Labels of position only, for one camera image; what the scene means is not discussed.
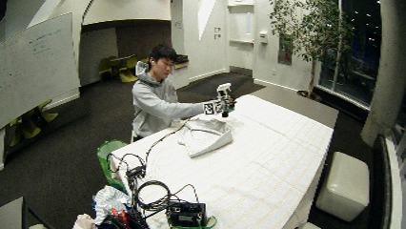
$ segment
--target shelf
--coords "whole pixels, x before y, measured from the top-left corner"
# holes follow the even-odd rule
[[[238,44],[252,44],[254,41],[247,41],[247,40],[230,40],[231,43],[238,43]]]

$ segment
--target white table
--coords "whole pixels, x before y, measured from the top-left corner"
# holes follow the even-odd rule
[[[294,228],[307,220],[332,127],[252,95],[236,99],[227,118],[215,118],[227,122],[232,142],[190,158],[177,144],[177,134],[170,135],[151,148],[142,181],[162,181],[171,193],[193,184],[206,215],[218,219],[214,228]],[[151,143],[173,130],[167,128],[113,154],[145,158]],[[134,156],[125,161],[129,167],[139,165]],[[162,198],[162,193],[147,195],[146,199]],[[195,202],[190,188],[177,196]],[[163,212],[147,223],[150,228],[167,228]]]

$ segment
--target green chair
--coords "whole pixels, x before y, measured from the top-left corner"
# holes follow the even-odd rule
[[[105,141],[101,144],[101,146],[97,148],[97,158],[98,158],[98,162],[101,165],[102,173],[106,177],[106,181],[111,187],[117,188],[118,190],[121,190],[123,192],[125,192],[123,184],[115,178],[115,176],[111,175],[106,157],[113,151],[118,150],[125,145],[126,145],[125,142],[114,139],[114,140]]]

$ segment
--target white cube stool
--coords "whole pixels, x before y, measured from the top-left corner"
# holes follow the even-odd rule
[[[344,221],[351,221],[368,205],[368,170],[352,156],[334,152],[327,180],[315,206]]]
[[[306,222],[298,227],[298,229],[320,229],[320,228],[314,224],[311,224],[310,222]]]

